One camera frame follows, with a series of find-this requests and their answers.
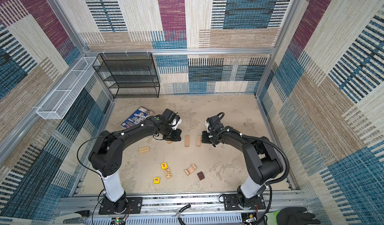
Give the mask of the light wood block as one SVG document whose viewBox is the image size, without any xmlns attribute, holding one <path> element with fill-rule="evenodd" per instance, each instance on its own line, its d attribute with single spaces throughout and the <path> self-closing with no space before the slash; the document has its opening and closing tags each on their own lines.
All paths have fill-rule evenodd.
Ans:
<svg viewBox="0 0 384 225">
<path fill-rule="evenodd" d="M 150 147 L 149 146 L 145 146 L 145 147 L 139 148 L 139 153 L 140 154 L 146 153 L 146 152 L 149 152 L 149 151 L 150 151 Z"/>
</svg>

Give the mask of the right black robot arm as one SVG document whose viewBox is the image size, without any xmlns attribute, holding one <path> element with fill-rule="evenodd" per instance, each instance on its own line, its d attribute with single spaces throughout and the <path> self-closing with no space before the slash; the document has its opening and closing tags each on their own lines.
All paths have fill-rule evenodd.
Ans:
<svg viewBox="0 0 384 225">
<path fill-rule="evenodd" d="M 252 199 L 261 195 L 265 189 L 285 180 L 290 164 L 285 153 L 266 137 L 246 135 L 231 126 L 224 126 L 221 112 L 206 120 L 206 131 L 202 132 L 202 143 L 231 145 L 244 155 L 248 178 L 240 186 L 238 195 L 243 199 Z"/>
</svg>

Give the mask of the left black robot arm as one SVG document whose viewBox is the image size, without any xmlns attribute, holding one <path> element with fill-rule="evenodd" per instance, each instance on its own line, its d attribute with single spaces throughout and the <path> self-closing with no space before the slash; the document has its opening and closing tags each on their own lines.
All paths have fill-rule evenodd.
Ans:
<svg viewBox="0 0 384 225">
<path fill-rule="evenodd" d="M 106 197 L 117 202 L 125 195 L 121 185 L 119 169 L 122 164 L 123 151 L 132 144 L 149 136 L 160 134 L 165 141 L 181 141 L 182 120 L 179 116 L 168 119 L 164 116 L 150 116 L 141 124 L 116 132 L 104 131 L 97 138 L 89 161 L 96 173 L 101 176 Z"/>
</svg>

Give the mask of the black and green gloved hand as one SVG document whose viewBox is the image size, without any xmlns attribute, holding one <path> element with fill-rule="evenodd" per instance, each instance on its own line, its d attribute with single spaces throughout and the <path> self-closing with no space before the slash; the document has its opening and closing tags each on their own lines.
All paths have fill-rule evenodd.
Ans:
<svg viewBox="0 0 384 225">
<path fill-rule="evenodd" d="M 265 215 L 266 225 L 320 225 L 312 213 L 305 207 L 288 207 Z"/>
</svg>

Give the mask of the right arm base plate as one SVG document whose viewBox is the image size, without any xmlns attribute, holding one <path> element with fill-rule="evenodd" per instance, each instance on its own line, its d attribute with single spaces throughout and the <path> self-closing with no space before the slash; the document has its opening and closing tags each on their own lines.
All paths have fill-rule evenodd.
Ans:
<svg viewBox="0 0 384 225">
<path fill-rule="evenodd" d="M 267 207 L 263 196 L 247 199 L 239 194 L 222 194 L 219 196 L 219 202 L 224 204 L 226 211 L 264 210 Z"/>
</svg>

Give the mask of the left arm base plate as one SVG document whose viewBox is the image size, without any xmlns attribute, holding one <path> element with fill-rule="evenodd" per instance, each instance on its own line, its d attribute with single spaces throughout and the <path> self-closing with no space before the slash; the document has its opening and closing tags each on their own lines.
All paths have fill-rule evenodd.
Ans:
<svg viewBox="0 0 384 225">
<path fill-rule="evenodd" d="M 142 209 L 142 197 L 123 197 L 116 202 L 104 197 L 99 208 L 99 215 L 127 215 L 139 214 Z"/>
</svg>

